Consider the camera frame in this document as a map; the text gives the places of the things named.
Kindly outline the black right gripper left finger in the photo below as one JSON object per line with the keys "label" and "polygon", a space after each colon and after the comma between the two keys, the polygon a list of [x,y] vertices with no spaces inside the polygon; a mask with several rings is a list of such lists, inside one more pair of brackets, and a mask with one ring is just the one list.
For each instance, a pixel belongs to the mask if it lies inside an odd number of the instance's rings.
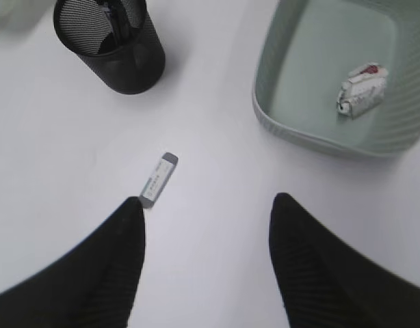
{"label": "black right gripper left finger", "polygon": [[0,327],[127,327],[145,248],[142,203],[129,197],[74,249],[0,294]]}

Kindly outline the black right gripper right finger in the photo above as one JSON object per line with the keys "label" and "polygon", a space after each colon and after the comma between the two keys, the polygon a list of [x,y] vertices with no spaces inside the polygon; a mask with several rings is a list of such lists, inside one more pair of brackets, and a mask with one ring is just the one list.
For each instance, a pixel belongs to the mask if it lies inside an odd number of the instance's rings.
{"label": "black right gripper right finger", "polygon": [[274,198],[269,250],[290,327],[420,327],[420,287],[357,252],[288,193]]}

